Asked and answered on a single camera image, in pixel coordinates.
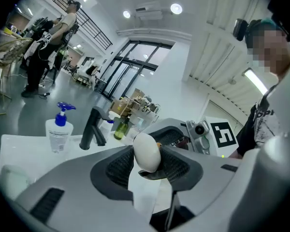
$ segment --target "white table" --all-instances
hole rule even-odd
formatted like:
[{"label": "white table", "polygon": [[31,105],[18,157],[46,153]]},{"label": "white table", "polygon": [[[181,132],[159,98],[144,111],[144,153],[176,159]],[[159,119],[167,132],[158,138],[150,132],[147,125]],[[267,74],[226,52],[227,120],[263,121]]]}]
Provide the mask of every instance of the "white table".
[{"label": "white table", "polygon": [[[3,169],[6,169],[6,167],[16,169],[18,172],[25,174],[29,182],[34,183],[45,173],[65,160],[71,160],[110,148],[123,146],[120,141],[110,135],[105,146],[97,146],[95,143],[91,142],[89,150],[82,150],[79,147],[81,138],[81,135],[71,136],[70,142],[68,143],[67,154],[62,156],[51,151],[46,137],[3,135],[1,137],[0,149],[0,186],[2,191],[7,192],[4,188],[8,186],[6,183],[4,185],[2,184],[7,181],[2,180],[3,167]],[[140,170],[141,168],[134,160],[134,168],[129,177],[128,189],[133,192],[134,208],[149,222],[156,204],[161,181],[150,181],[140,177],[138,174]],[[14,193],[8,196],[15,199],[23,189],[15,187],[17,186],[16,180],[9,181],[9,185],[12,185]]]}]

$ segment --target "green bottle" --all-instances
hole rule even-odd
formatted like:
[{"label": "green bottle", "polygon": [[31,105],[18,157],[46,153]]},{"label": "green bottle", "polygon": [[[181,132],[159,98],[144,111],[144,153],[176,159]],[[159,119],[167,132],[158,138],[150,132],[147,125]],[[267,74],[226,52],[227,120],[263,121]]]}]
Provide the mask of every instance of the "green bottle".
[{"label": "green bottle", "polygon": [[121,140],[122,137],[125,135],[125,133],[128,130],[129,127],[129,121],[130,121],[130,115],[128,115],[124,121],[122,121],[119,126],[117,127],[114,137],[118,140]]}]

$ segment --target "bag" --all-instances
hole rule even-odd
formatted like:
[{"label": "bag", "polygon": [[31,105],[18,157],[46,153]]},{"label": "bag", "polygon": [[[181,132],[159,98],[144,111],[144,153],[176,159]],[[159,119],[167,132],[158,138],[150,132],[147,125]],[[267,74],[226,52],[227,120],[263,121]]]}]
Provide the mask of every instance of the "bag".
[{"label": "bag", "polygon": [[78,28],[79,25],[77,22],[75,22],[74,25],[70,28],[70,30],[63,33],[61,41],[64,45],[67,45],[69,43],[72,36],[76,34]]}]

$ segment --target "blue pump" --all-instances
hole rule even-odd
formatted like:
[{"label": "blue pump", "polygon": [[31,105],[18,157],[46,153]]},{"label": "blue pump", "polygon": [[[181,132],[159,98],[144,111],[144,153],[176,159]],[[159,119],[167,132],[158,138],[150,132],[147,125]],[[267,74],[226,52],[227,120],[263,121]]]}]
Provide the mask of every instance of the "blue pump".
[{"label": "blue pump", "polygon": [[61,112],[56,115],[55,124],[58,126],[65,126],[67,122],[67,117],[65,115],[66,110],[76,109],[75,106],[68,104],[66,102],[58,102],[57,106],[61,108]]}]

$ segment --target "cardboard box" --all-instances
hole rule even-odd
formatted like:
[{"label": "cardboard box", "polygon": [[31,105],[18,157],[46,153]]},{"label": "cardboard box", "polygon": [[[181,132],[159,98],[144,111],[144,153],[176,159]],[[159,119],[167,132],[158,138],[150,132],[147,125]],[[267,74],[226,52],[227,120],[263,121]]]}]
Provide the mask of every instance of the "cardboard box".
[{"label": "cardboard box", "polygon": [[139,90],[139,89],[135,89],[134,90],[134,92],[133,92],[133,94],[131,95],[131,99],[133,100],[133,99],[136,99],[138,96],[141,96],[141,97],[143,97],[145,94],[141,91],[141,90]]},{"label": "cardboard box", "polygon": [[130,108],[127,107],[125,109],[127,104],[128,103],[124,99],[113,100],[110,111],[113,111],[113,112],[117,113],[118,115],[120,115],[122,113],[121,116],[127,116],[131,112]]}]

